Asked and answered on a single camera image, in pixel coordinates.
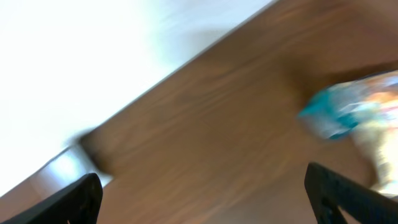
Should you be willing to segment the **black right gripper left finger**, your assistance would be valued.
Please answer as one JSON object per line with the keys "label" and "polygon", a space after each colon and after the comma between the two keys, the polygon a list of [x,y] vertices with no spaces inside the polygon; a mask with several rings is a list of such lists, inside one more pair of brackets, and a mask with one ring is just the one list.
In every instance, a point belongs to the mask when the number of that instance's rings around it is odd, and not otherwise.
{"label": "black right gripper left finger", "polygon": [[98,175],[85,174],[2,224],[96,224],[102,198]]}

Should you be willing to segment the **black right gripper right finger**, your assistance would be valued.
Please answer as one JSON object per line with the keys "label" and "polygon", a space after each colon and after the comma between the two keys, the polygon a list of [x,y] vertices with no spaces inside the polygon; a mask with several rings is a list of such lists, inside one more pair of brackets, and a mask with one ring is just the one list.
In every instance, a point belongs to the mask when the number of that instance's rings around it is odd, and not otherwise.
{"label": "black right gripper right finger", "polygon": [[304,180],[315,218],[322,224],[346,224],[344,210],[360,223],[397,223],[397,202],[311,162]]}

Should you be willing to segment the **yellow snack bag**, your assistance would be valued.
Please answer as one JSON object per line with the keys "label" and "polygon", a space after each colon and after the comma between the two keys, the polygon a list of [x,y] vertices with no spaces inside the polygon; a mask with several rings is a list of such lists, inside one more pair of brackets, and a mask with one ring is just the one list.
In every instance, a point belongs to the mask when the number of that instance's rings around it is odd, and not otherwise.
{"label": "yellow snack bag", "polygon": [[397,71],[363,80],[367,92],[358,115],[353,139],[374,166],[377,181],[372,190],[397,197]]}

